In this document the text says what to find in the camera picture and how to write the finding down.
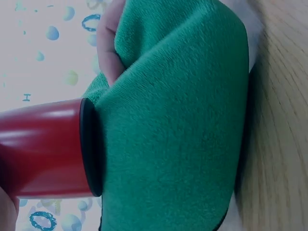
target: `red cup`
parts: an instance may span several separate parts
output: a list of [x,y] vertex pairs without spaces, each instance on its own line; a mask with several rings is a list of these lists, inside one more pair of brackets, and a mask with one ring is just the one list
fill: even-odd
[[0,113],[0,186],[19,198],[100,196],[97,123],[87,98]]

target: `blue ring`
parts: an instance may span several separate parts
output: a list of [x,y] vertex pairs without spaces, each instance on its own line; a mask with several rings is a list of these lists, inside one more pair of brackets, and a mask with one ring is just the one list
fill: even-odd
[[[34,221],[34,217],[47,218],[50,221],[51,226],[49,228],[48,227],[42,227],[36,221]],[[56,218],[54,218],[51,213],[39,211],[39,212],[32,213],[29,218],[30,218],[31,225],[34,228],[39,229],[41,231],[53,231],[55,229],[56,225],[57,225]]]
[[87,21],[90,21],[90,20],[100,20],[100,18],[101,18],[101,15],[100,15],[100,14],[91,14],[91,15],[89,15],[88,17],[85,17],[84,20],[82,20],[81,25],[82,25],[82,27],[83,27],[85,30],[87,30],[87,31],[89,31],[89,32],[95,32],[95,31],[96,31],[96,28],[87,27],[87,26],[86,26],[86,22],[87,22]]

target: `bubble pattern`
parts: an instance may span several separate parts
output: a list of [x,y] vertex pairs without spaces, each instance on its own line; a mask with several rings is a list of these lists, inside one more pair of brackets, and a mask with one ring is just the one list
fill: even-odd
[[[0,112],[80,97],[100,73],[96,26],[105,0],[8,1],[0,1],[14,15],[5,22],[10,33],[1,35]],[[16,231],[97,230],[102,214],[102,200],[91,197],[21,199],[19,206]]]

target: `wooden table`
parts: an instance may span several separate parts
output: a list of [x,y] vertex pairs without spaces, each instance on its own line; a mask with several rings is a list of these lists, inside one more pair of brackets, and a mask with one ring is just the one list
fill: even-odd
[[237,204],[247,231],[308,231],[308,1],[251,0],[265,26]]

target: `green microfiber cloth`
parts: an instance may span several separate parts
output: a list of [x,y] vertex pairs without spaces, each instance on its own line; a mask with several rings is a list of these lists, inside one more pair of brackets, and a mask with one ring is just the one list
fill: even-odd
[[217,0],[127,0],[115,47],[127,70],[84,95],[103,125],[102,231],[216,229],[244,125],[244,25]]

